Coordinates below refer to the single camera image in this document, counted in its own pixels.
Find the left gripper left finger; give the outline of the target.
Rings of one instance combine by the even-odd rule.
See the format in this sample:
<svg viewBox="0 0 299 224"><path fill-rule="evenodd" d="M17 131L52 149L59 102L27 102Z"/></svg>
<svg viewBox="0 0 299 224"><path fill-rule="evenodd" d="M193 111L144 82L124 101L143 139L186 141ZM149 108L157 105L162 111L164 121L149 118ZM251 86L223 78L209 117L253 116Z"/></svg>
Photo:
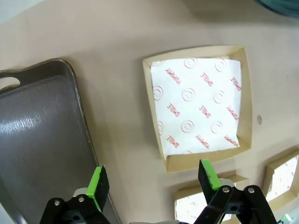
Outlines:
<svg viewBox="0 0 299 224"><path fill-rule="evenodd" d="M104 166L96 167L87 188L65 201L50 199L44 209L41 224L108 224L103 214L109 192L109 181Z"/></svg>

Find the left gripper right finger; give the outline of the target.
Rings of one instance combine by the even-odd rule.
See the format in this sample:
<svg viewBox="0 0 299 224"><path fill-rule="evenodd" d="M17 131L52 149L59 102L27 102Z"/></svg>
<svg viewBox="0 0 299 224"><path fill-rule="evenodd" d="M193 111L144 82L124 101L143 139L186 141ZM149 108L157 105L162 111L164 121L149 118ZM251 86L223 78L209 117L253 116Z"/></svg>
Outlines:
<svg viewBox="0 0 299 224"><path fill-rule="evenodd" d="M199 161L198 180L207 206L198 216L199 224L220 224L226 214L242 224L275 224L277 221L260 187L244 190L222 184L209 160Z"/></svg>

